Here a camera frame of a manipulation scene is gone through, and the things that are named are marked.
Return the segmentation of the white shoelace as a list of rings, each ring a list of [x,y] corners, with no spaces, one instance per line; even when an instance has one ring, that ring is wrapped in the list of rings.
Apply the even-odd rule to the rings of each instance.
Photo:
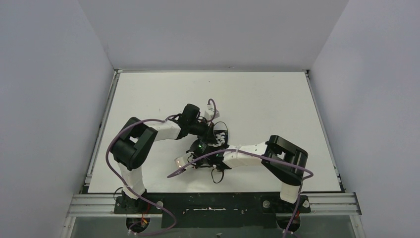
[[[228,130],[216,130],[214,135],[216,138],[216,147],[226,147],[228,145]]]

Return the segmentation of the black white canvas sneaker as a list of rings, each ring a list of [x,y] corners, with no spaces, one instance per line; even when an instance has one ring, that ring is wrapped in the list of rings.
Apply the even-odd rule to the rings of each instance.
[[[215,138],[215,142],[213,144],[214,147],[228,147],[229,130],[225,122],[218,121],[214,124],[213,135]]]

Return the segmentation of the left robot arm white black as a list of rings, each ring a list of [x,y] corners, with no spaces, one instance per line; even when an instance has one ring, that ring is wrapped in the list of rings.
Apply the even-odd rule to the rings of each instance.
[[[147,206],[141,166],[145,162],[154,142],[180,140],[187,135],[194,135],[193,142],[186,154],[175,159],[182,171],[189,168],[214,168],[224,171],[227,166],[222,162],[222,153],[228,148],[228,128],[225,123],[217,127],[214,119],[218,111],[214,101],[209,100],[208,109],[201,116],[200,108],[187,104],[183,112],[171,115],[165,120],[139,120],[131,117],[123,129],[109,145],[106,154],[112,154],[117,162],[123,180],[122,195],[116,200],[121,208],[131,208],[135,212]]]

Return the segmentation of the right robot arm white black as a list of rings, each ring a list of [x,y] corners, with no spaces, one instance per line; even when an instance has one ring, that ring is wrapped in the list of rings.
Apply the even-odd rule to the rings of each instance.
[[[241,166],[263,166],[281,181],[278,204],[290,212],[298,206],[307,159],[307,151],[278,135],[258,144],[233,146],[227,143],[223,132],[213,144],[197,139],[175,163],[187,169],[211,167],[220,172]]]

